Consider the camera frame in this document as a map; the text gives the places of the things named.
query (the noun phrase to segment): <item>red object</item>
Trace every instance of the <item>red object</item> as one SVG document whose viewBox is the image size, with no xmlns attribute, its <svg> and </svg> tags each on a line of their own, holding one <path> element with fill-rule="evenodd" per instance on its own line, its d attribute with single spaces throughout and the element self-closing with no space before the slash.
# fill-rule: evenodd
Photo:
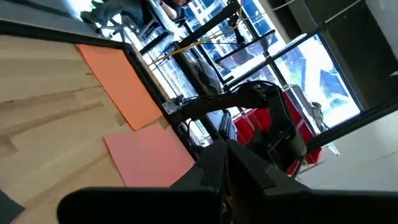
<svg viewBox="0 0 398 224">
<path fill-rule="evenodd" d="M 314 138 L 314 135 L 311 133 L 308 124 L 305 123 L 302 119 L 301 114 L 296 109 L 289 96 L 284 93 L 285 101 L 289 112 L 292 116 L 293 123 L 296 125 L 296 128 L 300 130 L 300 134 L 302 135 L 304 142 L 308 143 Z M 234 121 L 235 126 L 238 130 L 238 142 L 240 144 L 245 145 L 250 141 L 254 134 L 254 128 L 259 128 L 260 130 L 268 131 L 271 126 L 271 116 L 269 114 L 268 109 L 254 109 L 249 111 L 244 116 L 238 118 Z M 305 158 L 308 164 L 316 164 L 319 161 L 321 153 L 321 148 L 314 150 L 311 154 L 308 154 Z M 293 174 L 298 166 L 298 162 L 296 161 L 289 169 L 288 174 Z"/>
</svg>

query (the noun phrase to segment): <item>black metal frame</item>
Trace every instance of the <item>black metal frame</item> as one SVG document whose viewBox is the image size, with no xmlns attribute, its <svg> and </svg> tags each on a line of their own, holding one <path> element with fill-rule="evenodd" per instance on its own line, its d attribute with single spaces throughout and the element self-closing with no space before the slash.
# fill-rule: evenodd
<svg viewBox="0 0 398 224">
<path fill-rule="evenodd" d="M 130 62 L 131 66 L 135 69 L 140 81 L 146 87 L 153 101 L 160 108 L 163 116 L 173 128 L 179 140 L 183 143 L 192 158 L 194 160 L 198 159 L 197 155 L 195 154 L 195 150 L 191 145 L 191 142 L 186 137 L 186 133 L 183 133 L 180 129 L 180 124 L 174 124 L 174 122 L 170 119 L 170 116 L 163 109 L 162 104 L 166 102 L 164 96 L 156 87 L 156 84 L 151 79 L 144 66 L 140 63 L 136 53 L 133 51 L 132 47 L 129 44 L 4 20 L 0 20 L 0 35 L 66 42 L 69 44 L 87 44 L 122 50 L 128 61 Z"/>
</svg>

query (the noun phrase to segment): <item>window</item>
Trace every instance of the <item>window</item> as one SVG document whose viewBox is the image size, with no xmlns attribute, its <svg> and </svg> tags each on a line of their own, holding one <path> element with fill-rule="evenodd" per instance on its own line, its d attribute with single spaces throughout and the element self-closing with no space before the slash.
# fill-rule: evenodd
<svg viewBox="0 0 398 224">
<path fill-rule="evenodd" d="M 308 101 L 322 106 L 323 120 L 335 126 L 359 113 L 319 36 L 275 60 L 287 83 L 298 85 Z"/>
</svg>

